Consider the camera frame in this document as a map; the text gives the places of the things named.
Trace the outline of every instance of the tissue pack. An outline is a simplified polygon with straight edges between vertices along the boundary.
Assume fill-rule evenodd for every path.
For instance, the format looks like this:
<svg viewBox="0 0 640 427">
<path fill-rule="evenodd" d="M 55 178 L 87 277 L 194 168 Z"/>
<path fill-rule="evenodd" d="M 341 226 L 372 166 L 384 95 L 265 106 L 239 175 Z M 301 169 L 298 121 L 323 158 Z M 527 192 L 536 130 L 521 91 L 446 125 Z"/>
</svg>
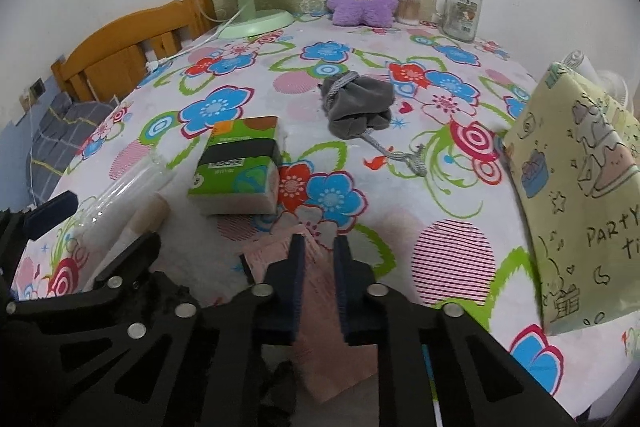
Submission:
<svg viewBox="0 0 640 427">
<path fill-rule="evenodd" d="M 283 145 L 275 116 L 215 124 L 193 177 L 190 200 L 207 216 L 275 214 Z"/>
</svg>

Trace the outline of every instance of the small glass jar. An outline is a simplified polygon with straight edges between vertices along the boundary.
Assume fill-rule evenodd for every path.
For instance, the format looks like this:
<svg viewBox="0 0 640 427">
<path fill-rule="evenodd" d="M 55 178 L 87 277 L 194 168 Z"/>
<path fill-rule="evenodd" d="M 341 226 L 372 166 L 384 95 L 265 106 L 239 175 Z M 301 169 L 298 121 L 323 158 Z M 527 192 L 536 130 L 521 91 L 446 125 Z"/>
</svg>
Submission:
<svg viewBox="0 0 640 427">
<path fill-rule="evenodd" d="M 462 42 L 473 42 L 478 32 L 482 0 L 445 0 L 441 28 L 445 35 Z"/>
</svg>

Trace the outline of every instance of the pink flower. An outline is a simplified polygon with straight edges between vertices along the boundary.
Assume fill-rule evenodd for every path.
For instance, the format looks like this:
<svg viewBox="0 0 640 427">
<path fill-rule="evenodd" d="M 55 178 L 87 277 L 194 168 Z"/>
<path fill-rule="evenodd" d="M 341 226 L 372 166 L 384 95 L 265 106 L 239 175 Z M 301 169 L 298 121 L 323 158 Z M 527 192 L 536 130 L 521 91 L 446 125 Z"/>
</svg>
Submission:
<svg viewBox="0 0 640 427">
<path fill-rule="evenodd" d="M 302 205 L 293 212 L 283 212 L 271 229 L 272 233 L 281 232 L 296 225 L 305 225 L 318 245 L 332 250 L 338 233 L 338 224 L 322 220 L 322 208 Z"/>
<path fill-rule="evenodd" d="M 94 142 L 97 142 L 99 140 L 105 140 L 107 136 L 109 136 L 109 133 L 111 132 L 112 128 L 113 128 L 113 120 L 107 119 L 103 121 L 95 129 L 94 133 L 91 135 L 91 140 Z"/>
<path fill-rule="evenodd" d="M 236 58 L 240 55 L 253 55 L 260 51 L 260 44 L 249 44 L 248 42 L 232 42 L 226 44 L 222 49 L 221 58 Z"/>
<path fill-rule="evenodd" d="M 473 122 L 476 108 L 462 98 L 438 86 L 419 87 L 414 99 L 422 103 L 422 112 L 443 125 L 451 121 L 466 127 Z"/>
</svg>

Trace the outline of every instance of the wooden headboard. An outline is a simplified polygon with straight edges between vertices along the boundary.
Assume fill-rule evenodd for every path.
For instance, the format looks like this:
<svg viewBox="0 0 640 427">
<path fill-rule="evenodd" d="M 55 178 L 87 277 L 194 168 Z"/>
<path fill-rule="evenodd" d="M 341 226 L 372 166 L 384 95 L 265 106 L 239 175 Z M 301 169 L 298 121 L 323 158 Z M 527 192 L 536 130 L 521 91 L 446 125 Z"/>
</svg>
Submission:
<svg viewBox="0 0 640 427">
<path fill-rule="evenodd" d="M 215 24 L 212 0 L 176 0 L 159 8 L 121 17 L 99 29 L 69 55 L 57 60 L 51 71 L 62 91 L 75 100 L 107 102 L 125 98 L 145 78 L 142 42 L 149 40 L 157 58 L 170 57 L 182 48 L 177 30 L 188 28 L 191 39 Z"/>
</svg>

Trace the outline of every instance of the wall outlet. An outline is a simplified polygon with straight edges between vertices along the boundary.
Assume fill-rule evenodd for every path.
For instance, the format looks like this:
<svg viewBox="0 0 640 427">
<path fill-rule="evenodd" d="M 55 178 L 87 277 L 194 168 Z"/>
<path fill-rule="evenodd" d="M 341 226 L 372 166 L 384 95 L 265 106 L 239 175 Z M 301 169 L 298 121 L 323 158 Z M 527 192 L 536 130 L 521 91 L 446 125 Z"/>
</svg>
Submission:
<svg viewBox="0 0 640 427">
<path fill-rule="evenodd" d="M 39 99 L 44 94 L 45 90 L 46 88 L 44 87 L 44 82 L 41 78 L 36 80 L 36 82 L 34 82 L 33 85 L 29 88 L 31 95 L 35 100 Z"/>
</svg>

